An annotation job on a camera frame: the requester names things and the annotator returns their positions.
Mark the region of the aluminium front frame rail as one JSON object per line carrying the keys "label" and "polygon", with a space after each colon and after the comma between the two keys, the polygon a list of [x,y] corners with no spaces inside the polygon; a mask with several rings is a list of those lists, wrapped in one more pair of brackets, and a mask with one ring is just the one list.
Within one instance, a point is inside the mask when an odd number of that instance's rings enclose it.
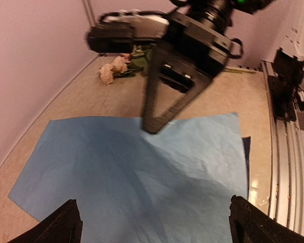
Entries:
{"label": "aluminium front frame rail", "polygon": [[304,130],[299,121],[274,117],[270,82],[278,75],[269,61],[261,62],[270,125],[270,186],[264,213],[304,236]]}

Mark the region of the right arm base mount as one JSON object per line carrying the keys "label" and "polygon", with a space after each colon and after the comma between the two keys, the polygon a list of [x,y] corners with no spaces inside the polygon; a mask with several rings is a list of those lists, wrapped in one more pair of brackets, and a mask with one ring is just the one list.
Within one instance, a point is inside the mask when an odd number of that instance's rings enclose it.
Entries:
{"label": "right arm base mount", "polygon": [[276,119],[295,122],[294,105],[304,111],[304,91],[300,84],[304,78],[304,60],[295,55],[287,55],[282,48],[277,49],[274,61],[269,64],[268,84]]}

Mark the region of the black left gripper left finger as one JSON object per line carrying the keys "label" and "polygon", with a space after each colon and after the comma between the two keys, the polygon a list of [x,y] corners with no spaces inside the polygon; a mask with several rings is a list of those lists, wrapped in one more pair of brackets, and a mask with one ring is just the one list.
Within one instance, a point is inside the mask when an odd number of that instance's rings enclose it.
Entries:
{"label": "black left gripper left finger", "polygon": [[80,242],[82,229],[77,201],[69,199],[34,228],[10,242]]}

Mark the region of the blue wrapping paper sheet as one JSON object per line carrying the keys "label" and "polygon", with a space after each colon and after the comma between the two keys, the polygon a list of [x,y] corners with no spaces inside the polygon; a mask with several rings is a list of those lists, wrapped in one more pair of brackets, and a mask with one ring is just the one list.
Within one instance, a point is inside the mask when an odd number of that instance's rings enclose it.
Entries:
{"label": "blue wrapping paper sheet", "polygon": [[9,198],[37,220],[78,203],[82,242],[231,242],[230,203],[248,195],[235,113],[175,120],[50,121]]}

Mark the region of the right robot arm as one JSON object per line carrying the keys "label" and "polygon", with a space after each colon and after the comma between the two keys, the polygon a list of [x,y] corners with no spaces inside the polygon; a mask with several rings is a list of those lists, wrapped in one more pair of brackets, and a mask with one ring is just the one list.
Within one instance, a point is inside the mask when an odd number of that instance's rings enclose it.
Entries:
{"label": "right robot arm", "polygon": [[131,53],[151,45],[141,127],[157,134],[202,94],[225,68],[237,38],[225,31],[232,13],[264,9],[269,1],[174,1],[174,10],[109,12],[89,30],[89,48],[97,53]]}

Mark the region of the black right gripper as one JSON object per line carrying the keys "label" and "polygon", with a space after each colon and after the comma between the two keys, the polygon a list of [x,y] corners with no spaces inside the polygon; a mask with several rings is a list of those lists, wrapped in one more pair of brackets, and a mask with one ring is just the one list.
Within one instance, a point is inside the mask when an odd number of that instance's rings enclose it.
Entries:
{"label": "black right gripper", "polygon": [[213,83],[213,78],[225,68],[234,46],[212,27],[177,11],[169,16],[164,41],[208,75],[183,73],[170,78],[162,74],[159,78],[164,46],[158,42],[149,63],[141,113],[141,128],[148,133],[159,133]]}

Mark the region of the pale pink fake flower stem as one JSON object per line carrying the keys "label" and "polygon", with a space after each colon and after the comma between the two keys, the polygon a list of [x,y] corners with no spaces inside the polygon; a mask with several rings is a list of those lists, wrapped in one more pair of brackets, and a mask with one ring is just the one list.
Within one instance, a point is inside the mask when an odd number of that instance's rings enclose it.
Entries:
{"label": "pale pink fake flower stem", "polygon": [[112,84],[115,78],[147,76],[154,45],[134,46],[131,53],[120,53],[111,63],[99,68],[98,78],[103,84]]}

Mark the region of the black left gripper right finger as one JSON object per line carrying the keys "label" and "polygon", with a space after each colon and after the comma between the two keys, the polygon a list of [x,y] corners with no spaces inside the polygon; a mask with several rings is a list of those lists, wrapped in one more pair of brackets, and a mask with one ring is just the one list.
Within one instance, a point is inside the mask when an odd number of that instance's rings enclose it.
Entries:
{"label": "black left gripper right finger", "polygon": [[232,242],[304,242],[304,236],[275,222],[241,196],[231,198]]}

